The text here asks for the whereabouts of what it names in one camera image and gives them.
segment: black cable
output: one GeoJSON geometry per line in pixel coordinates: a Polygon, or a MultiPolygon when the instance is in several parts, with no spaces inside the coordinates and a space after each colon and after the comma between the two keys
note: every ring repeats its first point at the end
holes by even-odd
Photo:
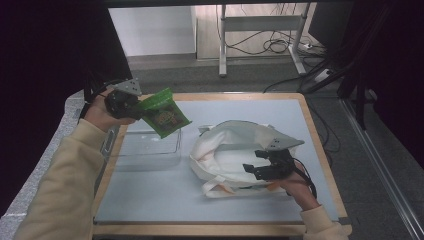
{"type": "MultiPolygon", "coordinates": [[[[293,8],[293,12],[292,12],[292,15],[294,15],[294,12],[295,12],[295,9],[296,9],[296,6],[297,6],[297,4],[295,3],[295,6],[294,6],[294,8],[293,8]]],[[[220,32],[219,32],[219,24],[218,24],[218,5],[216,5],[216,8],[215,8],[215,11],[216,11],[216,19],[217,19],[217,22],[216,22],[216,25],[217,25],[217,31],[218,31],[218,36],[219,36],[219,38],[221,39],[221,35],[220,35],[220,32]]],[[[284,11],[284,4],[283,4],[283,7],[282,7],[282,9],[281,9],[281,14],[282,14],[282,12],[284,11]]],[[[332,54],[332,56],[331,56],[331,58],[333,59],[333,60],[335,60],[335,59],[337,59],[338,58],[338,56],[337,56],[337,54],[338,53],[340,53],[340,52],[342,52],[342,51],[344,51],[345,49],[349,49],[349,48],[352,48],[351,46],[354,46],[355,44],[356,44],[356,42],[358,41],[358,39],[360,38],[360,36],[369,28],[369,26],[370,26],[370,24],[372,23],[372,20],[376,17],[376,14],[374,14],[375,16],[371,16],[369,19],[368,19],[368,21],[366,22],[366,24],[364,24],[363,26],[362,26],[362,28],[358,31],[358,34],[356,34],[356,36],[353,38],[353,40],[351,40],[348,44],[346,44],[345,46],[342,46],[339,50],[337,50],[337,51],[335,51],[333,54],[332,54]]],[[[267,41],[267,42],[265,42],[264,44],[263,44],[263,47],[264,47],[264,50],[263,51],[261,51],[261,52],[257,52],[257,53],[251,53],[251,52],[247,52],[247,51],[244,51],[244,50],[242,50],[242,49],[240,49],[240,48],[237,48],[237,47],[235,47],[236,45],[238,45],[238,44],[241,44],[242,42],[245,42],[245,41],[247,41],[248,39],[250,39],[250,38],[252,38],[252,37],[254,37],[254,36],[256,36],[256,35],[258,35],[258,34],[261,34],[261,33],[263,33],[263,32],[268,32],[268,31],[261,31],[261,32],[258,32],[258,33],[255,33],[255,34],[253,34],[252,36],[250,36],[250,37],[248,37],[248,38],[246,38],[246,39],[244,39],[244,40],[242,40],[242,41],[240,41],[240,42],[238,42],[238,43],[235,43],[235,44],[232,44],[232,45],[229,45],[229,44],[227,44],[227,43],[225,43],[226,44],[226,46],[227,47],[229,47],[229,48],[233,48],[233,49],[235,49],[235,50],[238,50],[238,51],[241,51],[241,52],[243,52],[243,53],[245,53],[245,54],[249,54],[249,55],[258,55],[258,54],[262,54],[262,53],[264,53],[264,52],[267,52],[267,51],[270,51],[270,52],[274,52],[274,53],[282,53],[282,52],[284,52],[285,50],[283,50],[283,51],[275,51],[274,49],[272,49],[272,46],[273,45],[275,45],[275,44],[281,44],[281,41],[280,40],[270,40],[270,41],[267,41]]],[[[290,44],[290,42],[291,42],[291,40],[292,39],[294,39],[293,37],[291,37],[291,31],[290,31],[290,35],[287,35],[287,34],[285,34],[285,33],[282,33],[282,32],[278,32],[278,33],[280,33],[280,34],[282,34],[282,35],[285,35],[285,36],[287,36],[288,37],[288,44],[290,44]]],[[[310,53],[310,52],[306,52],[306,51],[304,51],[304,50],[302,50],[302,49],[297,49],[298,50],[298,53],[299,53],[299,55],[301,55],[301,56],[311,56],[311,57],[318,57],[318,58],[323,58],[323,57],[326,57],[326,55],[325,54],[317,54],[317,53],[310,53]]],[[[299,89],[298,89],[298,91],[299,92],[302,92],[302,86],[303,86],[303,84],[304,84],[304,81],[301,83],[301,86],[299,87],[299,89]]]]}
{"type": "MultiPolygon", "coordinates": [[[[216,15],[217,33],[218,33],[219,39],[221,40],[221,33],[220,33],[220,30],[219,30],[218,5],[215,5],[215,15],[216,15]]],[[[252,53],[252,52],[247,52],[245,50],[242,50],[240,48],[235,47],[235,46],[237,46],[237,45],[239,45],[239,44],[241,44],[243,42],[246,42],[247,40],[249,40],[249,39],[251,39],[251,38],[253,38],[253,37],[255,37],[255,36],[259,35],[259,34],[266,33],[266,32],[270,32],[270,31],[260,31],[260,32],[254,33],[251,36],[249,36],[249,37],[247,37],[247,38],[245,38],[245,39],[243,39],[243,40],[241,40],[241,41],[239,41],[237,43],[234,43],[234,44],[228,44],[227,42],[225,42],[225,46],[228,47],[228,48],[232,48],[232,49],[238,50],[238,51],[243,52],[243,53],[248,54],[248,55],[259,55],[259,54],[262,54],[262,53],[265,53],[265,52],[273,52],[273,53],[276,53],[276,54],[281,54],[281,53],[283,53],[283,52],[285,52],[287,50],[287,48],[288,48],[288,42],[287,42],[287,40],[284,40],[284,39],[272,39],[272,37],[274,36],[274,34],[276,32],[278,32],[278,33],[280,33],[282,35],[285,35],[285,36],[289,37],[289,40],[290,39],[293,39],[292,37],[290,37],[289,35],[287,35],[285,33],[282,33],[282,32],[279,32],[279,31],[273,31],[272,34],[271,34],[270,39],[267,40],[267,41],[265,41],[263,43],[263,48],[264,48],[263,51],[252,53]],[[283,50],[279,50],[279,51],[274,50],[273,49],[273,46],[275,46],[275,45],[284,45],[284,49],[283,50]]]]}
{"type": "Polygon", "coordinates": [[[306,169],[305,165],[299,159],[293,158],[293,160],[299,162],[305,170],[305,172],[303,172],[295,166],[293,169],[294,172],[299,174],[299,176],[301,176],[306,181],[306,183],[309,185],[309,188],[311,189],[312,195],[317,198],[317,189],[315,187],[315,184],[312,182],[312,178],[311,175],[309,175],[308,169],[306,169]]]}
{"type": "Polygon", "coordinates": [[[90,96],[90,101],[88,101],[88,104],[91,104],[92,101],[102,92],[104,92],[106,90],[106,87],[111,85],[111,84],[117,84],[117,83],[121,83],[123,82],[123,80],[121,79],[115,79],[115,80],[111,80],[108,82],[103,83],[103,85],[99,88],[97,88],[90,96]]]}
{"type": "Polygon", "coordinates": [[[306,62],[306,59],[308,59],[308,58],[317,58],[317,57],[312,57],[312,56],[305,56],[305,57],[303,57],[302,58],[302,63],[304,64],[304,65],[306,65],[306,66],[308,66],[308,67],[311,67],[311,68],[313,68],[313,67],[315,67],[315,65],[311,65],[311,64],[309,64],[308,62],[306,62]]]}
{"type": "Polygon", "coordinates": [[[285,3],[283,3],[283,7],[281,8],[281,12],[280,12],[280,15],[283,15],[283,11],[284,11],[284,7],[286,6],[286,4],[285,3]]]}
{"type": "Polygon", "coordinates": [[[311,99],[309,99],[309,102],[307,102],[307,105],[309,107],[309,109],[311,109],[311,111],[318,117],[318,119],[321,121],[321,123],[324,125],[325,131],[326,131],[326,136],[324,138],[324,142],[323,142],[323,147],[326,151],[328,152],[339,152],[340,148],[341,148],[341,141],[339,139],[339,137],[337,136],[336,132],[333,130],[333,128],[327,123],[327,121],[325,121],[325,119],[318,113],[318,111],[316,110],[313,102],[311,99]],[[337,147],[335,149],[328,149],[326,148],[329,139],[330,139],[330,132],[331,134],[336,138],[336,142],[337,142],[337,147]]]}
{"type": "Polygon", "coordinates": [[[283,6],[281,7],[281,3],[277,3],[275,4],[275,7],[272,9],[271,13],[269,15],[272,15],[272,13],[275,11],[275,15],[282,15],[283,13],[283,9],[284,9],[284,5],[285,3],[282,4],[283,6]]]}
{"type": "Polygon", "coordinates": [[[286,82],[291,82],[291,81],[299,80],[299,79],[302,79],[302,77],[289,78],[289,79],[284,79],[284,80],[278,81],[278,82],[273,83],[273,84],[269,85],[268,87],[266,87],[266,88],[262,91],[262,93],[266,93],[266,92],[267,92],[270,88],[272,88],[272,87],[274,87],[274,86],[277,86],[277,85],[280,85],[280,84],[282,84],[282,83],[286,83],[286,82]]]}
{"type": "MultiPolygon", "coordinates": [[[[358,30],[358,32],[355,34],[355,36],[349,41],[347,42],[345,45],[341,46],[339,49],[335,50],[333,53],[329,54],[326,56],[326,58],[324,59],[324,61],[320,62],[319,64],[317,64],[312,70],[310,70],[306,75],[295,78],[295,79],[289,79],[288,81],[291,80],[297,80],[300,79],[301,82],[299,84],[299,88],[297,90],[297,92],[299,93],[303,93],[303,85],[305,84],[305,80],[308,77],[311,77],[313,74],[317,73],[320,69],[323,69],[325,66],[327,66],[331,61],[337,60],[339,58],[341,58],[342,56],[341,53],[349,54],[350,51],[352,51],[354,49],[354,46],[357,44],[357,42],[359,41],[359,39],[361,38],[361,36],[370,28],[370,26],[372,25],[373,21],[375,20],[375,18],[377,17],[377,12],[374,13],[373,15],[371,15],[366,22],[361,26],[361,28],[358,30]]],[[[287,82],[286,80],[282,80],[279,81],[277,83],[274,83],[268,87],[265,88],[265,90],[263,91],[264,93],[266,91],[268,91],[268,89],[270,87],[282,84],[287,82]]]]}
{"type": "Polygon", "coordinates": [[[333,163],[334,163],[333,157],[331,156],[331,154],[326,149],[324,149],[324,153],[325,153],[325,156],[327,156],[328,165],[330,166],[330,168],[332,168],[333,163]]]}

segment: person's left hand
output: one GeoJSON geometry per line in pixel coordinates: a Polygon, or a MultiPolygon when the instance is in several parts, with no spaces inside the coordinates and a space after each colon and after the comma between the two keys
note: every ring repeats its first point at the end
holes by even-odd
{"type": "Polygon", "coordinates": [[[114,125],[128,125],[136,121],[132,118],[116,119],[109,114],[105,106],[104,96],[107,96],[112,91],[113,89],[108,89],[101,93],[103,96],[97,96],[84,117],[86,121],[92,123],[103,132],[107,132],[114,125]]]}

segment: white fabric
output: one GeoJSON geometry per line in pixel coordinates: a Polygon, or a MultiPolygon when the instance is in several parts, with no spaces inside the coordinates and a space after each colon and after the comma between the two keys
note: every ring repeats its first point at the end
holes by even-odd
{"type": "MultiPolygon", "coordinates": [[[[243,164],[255,167],[269,166],[270,162],[255,156],[255,150],[264,150],[275,139],[293,139],[274,128],[245,121],[227,121],[206,130],[190,153],[190,166],[205,181],[203,193],[207,197],[249,196],[285,191],[269,191],[269,182],[257,180],[245,172],[243,164]]],[[[290,149],[292,156],[295,149],[290,149]]]]}

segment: light blue surface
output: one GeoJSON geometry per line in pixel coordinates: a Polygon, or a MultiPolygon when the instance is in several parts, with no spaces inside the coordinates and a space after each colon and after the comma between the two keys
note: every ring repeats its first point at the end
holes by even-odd
{"type": "Polygon", "coordinates": [[[177,105],[193,121],[182,129],[180,163],[161,171],[114,172],[96,215],[97,222],[248,224],[301,221],[300,207],[291,197],[284,195],[222,199],[208,199],[203,195],[201,186],[204,181],[198,179],[189,166],[189,153],[199,136],[197,127],[228,120],[271,124],[284,134],[304,140],[305,144],[297,148],[296,157],[308,169],[319,202],[332,220],[338,220],[297,100],[179,101],[177,105]]]}

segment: gray floor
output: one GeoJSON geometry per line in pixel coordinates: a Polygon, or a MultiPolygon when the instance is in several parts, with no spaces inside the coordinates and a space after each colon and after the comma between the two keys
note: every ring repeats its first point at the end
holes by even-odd
{"type": "MultiPolygon", "coordinates": [[[[145,93],[156,92],[166,86],[170,86],[174,92],[261,92],[269,84],[296,75],[294,66],[289,59],[285,58],[231,60],[228,76],[223,79],[218,77],[217,61],[215,60],[193,61],[188,57],[176,61],[171,56],[154,59],[154,61],[152,59],[130,59],[130,66],[134,77],[142,79],[145,93]]],[[[297,90],[298,86],[299,82],[290,81],[272,90],[293,92],[297,90]]],[[[336,97],[337,86],[338,84],[334,83],[315,94],[308,95],[307,99],[311,110],[314,109],[319,114],[313,114],[313,117],[317,130],[323,138],[323,143],[328,131],[328,127],[325,125],[327,124],[334,131],[334,133],[330,131],[330,138],[324,147],[332,151],[329,153],[331,157],[329,159],[332,159],[330,164],[353,226],[350,239],[411,239],[397,208],[377,175],[370,157],[360,144],[343,111],[340,100],[336,97]]],[[[75,127],[78,109],[82,104],[81,92],[67,100],[66,113],[50,146],[46,149],[22,191],[1,218],[0,239],[11,239],[17,225],[25,215],[26,208],[35,194],[37,183],[47,168],[49,159],[60,139],[75,127]]],[[[372,105],[366,107],[365,121],[366,132],[407,201],[413,207],[418,219],[423,222],[424,193],[421,190],[424,184],[423,169],[380,121],[373,112],[372,105]]]]}

